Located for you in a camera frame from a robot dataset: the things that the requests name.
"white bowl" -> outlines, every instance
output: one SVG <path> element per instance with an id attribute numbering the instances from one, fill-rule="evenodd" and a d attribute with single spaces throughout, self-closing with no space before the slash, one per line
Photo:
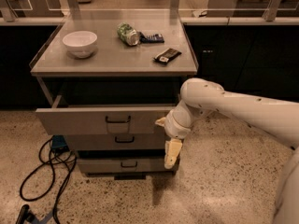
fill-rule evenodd
<path id="1" fill-rule="evenodd" d="M 89 31 L 76 31 L 64 37 L 63 43 L 74 56 L 86 58 L 96 50 L 97 35 Z"/>

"robotic arm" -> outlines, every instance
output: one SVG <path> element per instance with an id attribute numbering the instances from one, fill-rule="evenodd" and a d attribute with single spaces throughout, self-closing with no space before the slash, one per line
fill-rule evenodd
<path id="1" fill-rule="evenodd" d="M 278 185 L 273 223 L 299 223 L 299 104 L 228 92 L 219 84 L 200 78 L 188 79 L 180 90 L 181 101 L 157 123 L 171 137 L 165 146 L 165 168 L 171 168 L 182 147 L 181 140 L 198 119 L 219 112 L 245 122 L 249 128 L 270 135 L 295 149 Z"/>

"closed drawer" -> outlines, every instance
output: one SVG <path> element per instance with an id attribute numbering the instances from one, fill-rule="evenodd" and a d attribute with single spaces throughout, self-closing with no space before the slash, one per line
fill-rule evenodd
<path id="1" fill-rule="evenodd" d="M 171 170 L 169 170 L 164 168 L 164 157 L 123 160 L 78 159 L 78 168 L 82 173 L 86 174 L 166 172 L 177 170 L 178 164 L 176 164 Z"/>
<path id="2" fill-rule="evenodd" d="M 171 105 L 41 108 L 36 114 L 49 135 L 154 133 L 155 120 Z"/>
<path id="3" fill-rule="evenodd" d="M 164 148 L 166 138 L 162 127 L 155 127 L 154 133 L 66 135 L 64 137 L 68 147 L 72 150 Z"/>

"floor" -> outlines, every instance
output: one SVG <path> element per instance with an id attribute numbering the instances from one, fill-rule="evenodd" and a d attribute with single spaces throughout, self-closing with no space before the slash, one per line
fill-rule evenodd
<path id="1" fill-rule="evenodd" d="M 93 0 L 80 6 L 163 8 L 169 1 Z M 198 8 L 205 1 L 181 0 L 180 7 Z M 21 207 L 28 203 L 20 197 L 21 183 L 40 164 L 38 151 L 50 137 L 32 110 L 0 110 L 0 137 L 0 223 L 16 223 Z M 112 177 L 85 177 L 76 167 L 59 202 L 58 217 L 64 224 L 271 223 L 279 174 L 291 154 L 267 136 L 212 114 L 194 124 L 175 176 L 115 181 Z M 58 167 L 53 190 L 28 203 L 38 220 L 51 212 L 65 175 L 65 169 Z M 50 168 L 45 167 L 30 179 L 24 195 L 38 196 L 50 181 Z M 48 223 L 55 222 L 50 218 Z"/>

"green can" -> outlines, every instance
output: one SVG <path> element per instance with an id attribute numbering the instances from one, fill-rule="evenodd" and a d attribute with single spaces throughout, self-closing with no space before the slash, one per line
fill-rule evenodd
<path id="1" fill-rule="evenodd" d="M 139 44 L 140 34 L 131 25 L 122 22 L 118 27 L 118 36 L 125 44 L 135 46 Z"/>

